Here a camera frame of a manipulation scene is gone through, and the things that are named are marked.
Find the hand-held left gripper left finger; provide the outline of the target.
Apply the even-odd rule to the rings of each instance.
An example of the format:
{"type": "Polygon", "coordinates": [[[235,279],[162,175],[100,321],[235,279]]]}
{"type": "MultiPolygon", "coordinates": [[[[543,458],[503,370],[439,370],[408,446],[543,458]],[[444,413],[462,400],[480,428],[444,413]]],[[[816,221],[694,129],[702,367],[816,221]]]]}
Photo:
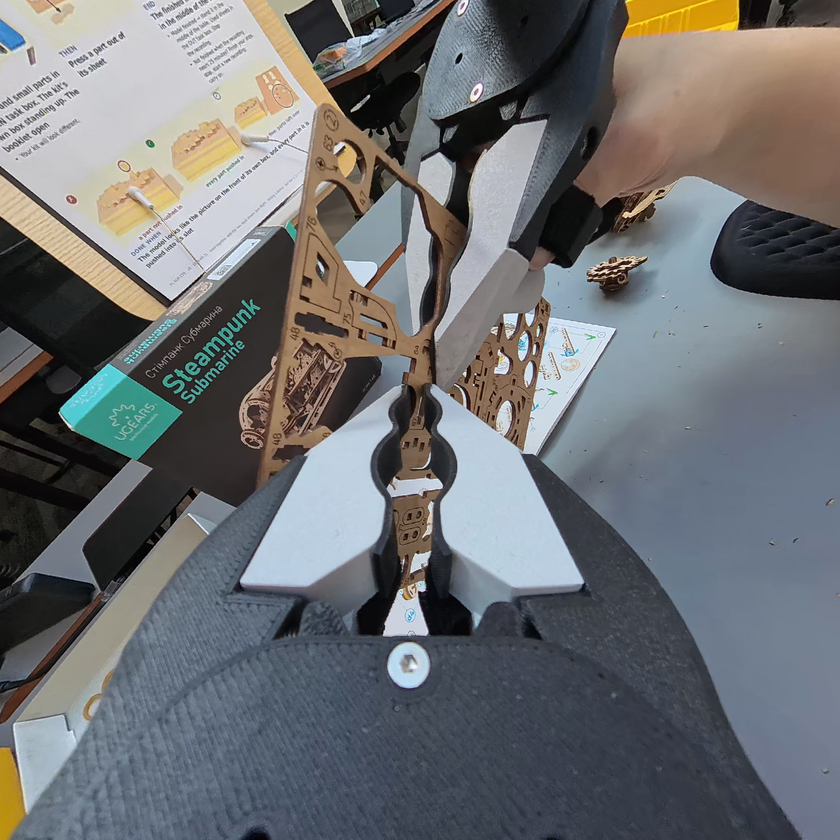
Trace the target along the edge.
{"type": "Polygon", "coordinates": [[[381,636],[400,564],[386,490],[399,466],[403,389],[393,387],[278,475],[290,479],[239,579],[246,592],[324,601],[381,636]]]}

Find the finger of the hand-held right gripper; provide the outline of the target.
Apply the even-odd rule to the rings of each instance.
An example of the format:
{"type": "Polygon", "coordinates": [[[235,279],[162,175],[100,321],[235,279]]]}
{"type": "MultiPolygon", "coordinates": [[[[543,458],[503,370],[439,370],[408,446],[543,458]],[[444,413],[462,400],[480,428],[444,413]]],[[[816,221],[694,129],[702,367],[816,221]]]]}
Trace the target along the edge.
{"type": "MultiPolygon", "coordinates": [[[[455,215],[462,212],[466,200],[468,178],[459,174],[458,164],[439,147],[440,132],[436,127],[415,127],[406,155],[406,168],[423,189],[442,207],[455,215]]],[[[447,277],[448,297],[438,332],[467,332],[470,315],[461,310],[469,302],[470,289],[462,267],[468,229],[456,218],[456,226],[447,230],[455,242],[455,260],[447,277]]],[[[431,318],[437,294],[437,262],[440,259],[436,242],[427,230],[423,205],[410,189],[404,190],[404,246],[409,308],[413,331],[431,318]]]]}
{"type": "Polygon", "coordinates": [[[469,231],[448,280],[448,304],[435,338],[435,381],[444,391],[476,357],[506,313],[534,309],[544,272],[510,246],[512,227],[546,122],[512,126],[479,158],[469,184],[469,231]]]}

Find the wooden model parts sheet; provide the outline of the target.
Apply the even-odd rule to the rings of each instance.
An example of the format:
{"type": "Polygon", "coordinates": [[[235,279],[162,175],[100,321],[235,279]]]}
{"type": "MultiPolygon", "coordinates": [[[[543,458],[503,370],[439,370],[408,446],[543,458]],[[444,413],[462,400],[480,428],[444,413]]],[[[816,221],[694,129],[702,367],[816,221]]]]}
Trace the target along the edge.
{"type": "MultiPolygon", "coordinates": [[[[326,427],[293,418],[294,385],[307,375],[299,351],[307,344],[325,354],[327,362],[345,363],[398,356],[408,360],[403,374],[402,420],[400,421],[399,466],[386,490],[404,469],[420,466],[425,457],[418,445],[431,437],[425,421],[424,387],[434,382],[434,328],[443,312],[445,280],[455,259],[455,242],[447,230],[456,226],[455,217],[438,204],[423,187],[397,164],[380,156],[380,149],[351,121],[329,105],[320,106],[314,116],[310,155],[301,195],[301,223],[292,260],[280,347],[276,355],[274,391],[270,402],[265,443],[259,467],[259,484],[273,480],[296,458],[328,438],[326,427]],[[372,289],[356,283],[338,255],[318,219],[316,192],[322,182],[343,190],[355,211],[366,213],[371,206],[373,169],[382,163],[397,181],[420,199],[427,230],[438,247],[437,294],[428,322],[417,331],[406,332],[399,323],[395,305],[378,297],[372,289]]],[[[392,536],[400,564],[399,544],[393,518],[392,536]]]]}

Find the person's right forearm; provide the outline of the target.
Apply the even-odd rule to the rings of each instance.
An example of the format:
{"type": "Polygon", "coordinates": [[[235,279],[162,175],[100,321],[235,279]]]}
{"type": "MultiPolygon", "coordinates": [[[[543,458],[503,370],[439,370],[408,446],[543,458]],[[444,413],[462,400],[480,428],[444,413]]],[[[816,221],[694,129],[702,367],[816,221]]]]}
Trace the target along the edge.
{"type": "Polygon", "coordinates": [[[693,35],[680,64],[682,175],[838,227],[838,28],[693,35]]]}

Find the black model kit box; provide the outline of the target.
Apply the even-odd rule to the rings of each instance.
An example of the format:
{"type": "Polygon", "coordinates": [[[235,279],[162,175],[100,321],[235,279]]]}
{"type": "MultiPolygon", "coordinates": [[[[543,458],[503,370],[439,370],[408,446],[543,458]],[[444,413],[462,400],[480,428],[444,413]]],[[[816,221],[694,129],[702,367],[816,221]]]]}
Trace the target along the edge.
{"type": "Polygon", "coordinates": [[[256,488],[293,237],[256,227],[59,410],[79,435],[226,502],[256,488]]]}

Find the person's right hand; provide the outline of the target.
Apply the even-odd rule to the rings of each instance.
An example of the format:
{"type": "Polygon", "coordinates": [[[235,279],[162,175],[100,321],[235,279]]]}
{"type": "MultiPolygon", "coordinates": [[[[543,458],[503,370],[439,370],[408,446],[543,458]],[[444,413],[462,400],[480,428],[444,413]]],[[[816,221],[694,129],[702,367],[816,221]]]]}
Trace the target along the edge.
{"type": "Polygon", "coordinates": [[[680,35],[624,40],[613,68],[615,108],[603,140],[574,185],[603,207],[615,197],[674,182],[680,35]]]}

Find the small wooden gear assembly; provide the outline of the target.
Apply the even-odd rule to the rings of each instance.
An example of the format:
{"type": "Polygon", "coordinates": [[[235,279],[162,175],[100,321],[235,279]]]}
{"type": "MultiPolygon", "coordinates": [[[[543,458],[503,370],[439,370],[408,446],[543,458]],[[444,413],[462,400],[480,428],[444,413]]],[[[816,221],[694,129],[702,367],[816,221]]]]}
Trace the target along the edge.
{"type": "Polygon", "coordinates": [[[596,283],[603,292],[619,291],[627,284],[629,272],[640,267],[647,260],[646,256],[613,256],[589,268],[586,271],[586,279],[596,283]]]}

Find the large wooden gear assembly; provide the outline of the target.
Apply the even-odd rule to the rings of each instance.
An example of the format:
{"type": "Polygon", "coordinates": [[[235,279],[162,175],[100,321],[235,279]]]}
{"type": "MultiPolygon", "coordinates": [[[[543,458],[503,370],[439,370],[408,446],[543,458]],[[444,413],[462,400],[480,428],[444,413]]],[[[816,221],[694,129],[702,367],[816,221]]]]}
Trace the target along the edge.
{"type": "Polygon", "coordinates": [[[659,187],[650,192],[637,192],[628,196],[621,196],[621,211],[616,216],[612,232],[621,234],[636,223],[642,223],[655,215],[655,202],[664,198],[676,182],[659,187]]]}

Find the white instruction booklet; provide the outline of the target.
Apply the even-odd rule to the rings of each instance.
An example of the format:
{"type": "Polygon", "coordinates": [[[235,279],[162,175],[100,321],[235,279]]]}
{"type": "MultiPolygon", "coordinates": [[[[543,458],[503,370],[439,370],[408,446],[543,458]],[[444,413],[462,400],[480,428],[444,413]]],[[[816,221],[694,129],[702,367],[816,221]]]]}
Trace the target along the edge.
{"type": "MultiPolygon", "coordinates": [[[[613,328],[550,318],[537,311],[506,314],[449,394],[529,455],[537,455],[615,333],[613,328]]],[[[420,594],[431,555],[434,502],[442,483],[425,461],[404,469],[388,490],[402,576],[384,635],[427,635],[420,594]]]]}

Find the yellow plastic bin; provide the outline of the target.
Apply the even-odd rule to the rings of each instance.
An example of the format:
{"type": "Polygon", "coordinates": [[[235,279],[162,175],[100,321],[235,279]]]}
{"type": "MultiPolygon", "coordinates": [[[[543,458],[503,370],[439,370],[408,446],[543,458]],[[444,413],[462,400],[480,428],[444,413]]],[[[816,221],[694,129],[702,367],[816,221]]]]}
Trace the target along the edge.
{"type": "Polygon", "coordinates": [[[0,837],[9,839],[24,819],[26,811],[13,751],[9,748],[1,748],[0,753],[0,837]]]}
{"type": "Polygon", "coordinates": [[[626,1],[626,10],[625,39],[739,27],[739,1],[626,1]]]}

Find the black flat panel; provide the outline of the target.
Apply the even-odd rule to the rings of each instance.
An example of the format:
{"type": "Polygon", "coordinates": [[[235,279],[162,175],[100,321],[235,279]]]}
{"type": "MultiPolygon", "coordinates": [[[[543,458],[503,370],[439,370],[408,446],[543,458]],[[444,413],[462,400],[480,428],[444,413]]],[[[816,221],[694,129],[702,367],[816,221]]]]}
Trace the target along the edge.
{"type": "Polygon", "coordinates": [[[164,521],[176,518],[182,500],[195,495],[189,485],[159,470],[144,477],[82,546],[97,588],[105,591],[128,566],[141,560],[164,521]]]}

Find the instruction poster on board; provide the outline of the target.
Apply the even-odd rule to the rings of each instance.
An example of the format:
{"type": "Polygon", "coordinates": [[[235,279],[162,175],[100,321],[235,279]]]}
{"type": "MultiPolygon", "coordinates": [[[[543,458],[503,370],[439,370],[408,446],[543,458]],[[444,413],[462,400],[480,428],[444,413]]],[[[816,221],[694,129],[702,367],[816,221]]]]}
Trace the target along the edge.
{"type": "MultiPolygon", "coordinates": [[[[273,6],[263,1],[246,1],[244,5],[278,57],[315,104],[337,107],[332,93],[318,77],[273,6]]],[[[1,211],[4,222],[34,241],[121,309],[142,319],[153,320],[169,304],[148,282],[137,278],[131,269],[114,262],[66,220],[58,218],[13,178],[5,175],[2,175],[1,211]]]]}

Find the black quilted wrist rest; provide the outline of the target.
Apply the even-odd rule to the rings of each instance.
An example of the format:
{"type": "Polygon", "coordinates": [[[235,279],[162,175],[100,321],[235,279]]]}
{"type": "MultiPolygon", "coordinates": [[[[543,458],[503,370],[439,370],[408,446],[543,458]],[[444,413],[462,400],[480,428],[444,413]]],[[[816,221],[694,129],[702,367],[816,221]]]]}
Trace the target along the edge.
{"type": "Polygon", "coordinates": [[[839,229],[746,201],[723,225],[710,269],[742,291],[837,301],[839,229]]]}

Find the black rectangular device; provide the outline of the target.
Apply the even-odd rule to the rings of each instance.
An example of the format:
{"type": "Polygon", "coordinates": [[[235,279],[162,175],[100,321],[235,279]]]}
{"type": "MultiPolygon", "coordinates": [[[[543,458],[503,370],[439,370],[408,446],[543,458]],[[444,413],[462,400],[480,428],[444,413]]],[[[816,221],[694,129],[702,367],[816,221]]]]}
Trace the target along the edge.
{"type": "Polygon", "coordinates": [[[83,610],[95,586],[49,574],[32,573],[1,591],[1,656],[83,610]]]}

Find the white cardboard tray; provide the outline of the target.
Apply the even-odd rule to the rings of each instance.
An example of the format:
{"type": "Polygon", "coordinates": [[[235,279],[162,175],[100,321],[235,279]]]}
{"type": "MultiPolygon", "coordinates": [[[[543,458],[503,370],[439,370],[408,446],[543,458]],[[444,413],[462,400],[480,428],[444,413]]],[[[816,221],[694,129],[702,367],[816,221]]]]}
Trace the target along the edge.
{"type": "Polygon", "coordinates": [[[215,523],[190,513],[178,519],[22,706],[14,723],[14,749],[26,811],[88,728],[123,649],[151,604],[215,528],[215,523]]]}

